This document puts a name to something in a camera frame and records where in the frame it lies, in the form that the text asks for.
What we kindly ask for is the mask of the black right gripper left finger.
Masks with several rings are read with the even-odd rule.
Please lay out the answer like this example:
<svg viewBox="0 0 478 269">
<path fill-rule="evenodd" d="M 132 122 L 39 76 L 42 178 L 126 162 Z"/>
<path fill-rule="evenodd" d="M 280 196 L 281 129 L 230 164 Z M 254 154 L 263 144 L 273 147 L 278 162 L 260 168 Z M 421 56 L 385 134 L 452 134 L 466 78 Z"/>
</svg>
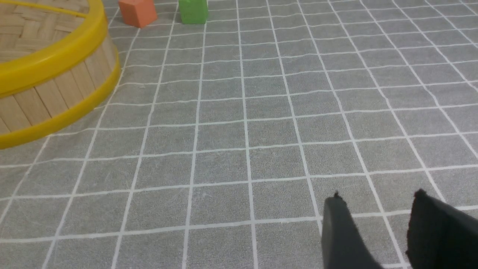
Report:
<svg viewBox="0 0 478 269">
<path fill-rule="evenodd" d="M 325 269 L 381 269 L 367 249 L 347 203 L 336 191 L 324 202 L 322 257 Z"/>
</svg>

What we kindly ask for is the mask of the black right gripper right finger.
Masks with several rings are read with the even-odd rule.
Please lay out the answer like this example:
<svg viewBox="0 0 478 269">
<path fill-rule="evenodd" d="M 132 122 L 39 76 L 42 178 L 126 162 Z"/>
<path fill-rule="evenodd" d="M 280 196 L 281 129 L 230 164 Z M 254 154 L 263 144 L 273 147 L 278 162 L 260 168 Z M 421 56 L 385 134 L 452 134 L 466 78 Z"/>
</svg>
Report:
<svg viewBox="0 0 478 269">
<path fill-rule="evenodd" d="M 413 269 L 476 269 L 476 218 L 416 191 L 407 230 L 407 251 Z"/>
</svg>

